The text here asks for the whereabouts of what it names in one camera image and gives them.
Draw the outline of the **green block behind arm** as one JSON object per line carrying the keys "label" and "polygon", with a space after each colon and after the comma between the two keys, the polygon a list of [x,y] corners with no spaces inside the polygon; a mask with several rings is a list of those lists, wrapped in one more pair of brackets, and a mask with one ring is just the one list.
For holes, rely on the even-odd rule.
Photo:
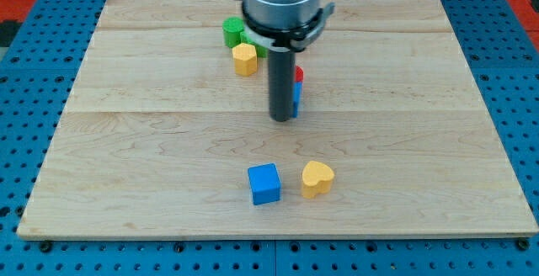
{"label": "green block behind arm", "polygon": [[246,34],[245,31],[242,31],[240,33],[240,40],[244,44],[253,45],[255,50],[256,50],[257,57],[261,57],[261,58],[266,58],[267,57],[268,50],[265,47],[263,47],[262,45],[259,45],[258,43],[251,40],[248,37],[248,35]]}

